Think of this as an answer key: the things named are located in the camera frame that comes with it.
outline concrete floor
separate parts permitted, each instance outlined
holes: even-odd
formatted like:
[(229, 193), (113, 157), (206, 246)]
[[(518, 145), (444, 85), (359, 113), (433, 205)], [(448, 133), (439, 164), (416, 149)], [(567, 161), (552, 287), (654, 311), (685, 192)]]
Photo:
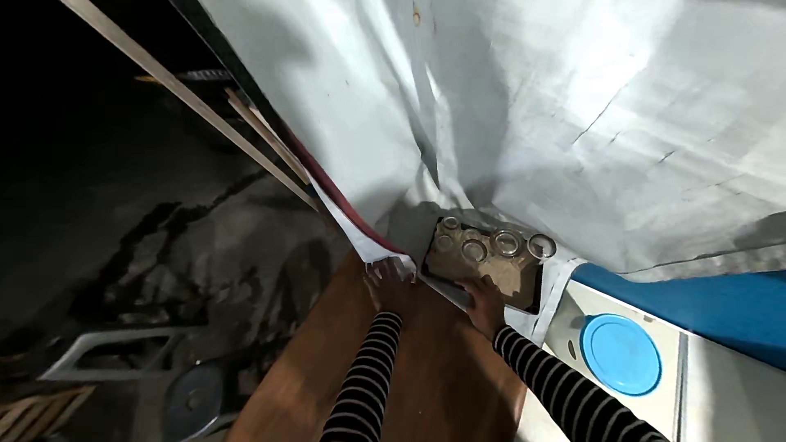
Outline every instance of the concrete floor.
[(275, 341), (269, 366), (350, 246), (156, 85), (105, 85), (55, 126), (50, 154), (21, 150), (3, 167), (0, 341), (46, 332), (88, 289), (206, 306), (173, 375), (101, 384), (62, 432), (153, 442), (174, 374)]

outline hand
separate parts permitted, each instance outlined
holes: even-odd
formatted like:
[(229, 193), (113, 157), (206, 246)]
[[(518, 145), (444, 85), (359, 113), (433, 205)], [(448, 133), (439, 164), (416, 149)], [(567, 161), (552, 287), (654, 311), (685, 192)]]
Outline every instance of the hand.
[(404, 317), (413, 303), (413, 279), (399, 278), (395, 267), (398, 258), (385, 258), (366, 268), (363, 282), (369, 288), (377, 311), (392, 311)]
[(470, 296), (467, 315), (472, 320), (472, 325), (489, 341), (494, 339), (494, 334), (505, 326), (505, 298), (499, 288), (491, 280), (491, 276), (482, 278), (463, 279), (456, 281), (464, 287)]

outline wall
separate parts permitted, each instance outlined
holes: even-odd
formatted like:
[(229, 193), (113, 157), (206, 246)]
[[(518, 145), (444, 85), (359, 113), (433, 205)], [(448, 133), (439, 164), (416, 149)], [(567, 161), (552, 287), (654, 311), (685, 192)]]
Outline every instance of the wall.
[(786, 271), (636, 283), (584, 264), (573, 279), (786, 370)]

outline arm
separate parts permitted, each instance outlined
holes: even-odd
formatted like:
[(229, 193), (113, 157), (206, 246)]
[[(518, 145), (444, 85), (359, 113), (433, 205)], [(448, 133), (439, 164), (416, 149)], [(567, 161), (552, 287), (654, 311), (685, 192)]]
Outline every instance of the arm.
[(401, 316), (393, 312), (382, 311), (374, 317), (320, 440), (380, 439), (401, 326)]
[(363, 278), (374, 307), (380, 313), (341, 385), (336, 405), (325, 422), (320, 441), (378, 442), (395, 354), (399, 349), (402, 316), (409, 309), (410, 284), (401, 281), (392, 261), (374, 263)]
[(519, 375), (571, 442), (666, 440), (618, 400), (505, 324), (502, 294), (484, 276), (461, 283), (472, 295), (472, 323)]

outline white sheet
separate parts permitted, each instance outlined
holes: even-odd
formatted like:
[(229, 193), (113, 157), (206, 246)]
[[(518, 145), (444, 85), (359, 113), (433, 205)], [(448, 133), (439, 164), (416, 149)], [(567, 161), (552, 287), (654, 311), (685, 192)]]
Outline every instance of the white sheet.
[(629, 279), (786, 268), (780, 0), (201, 0), (377, 231), (539, 231)]

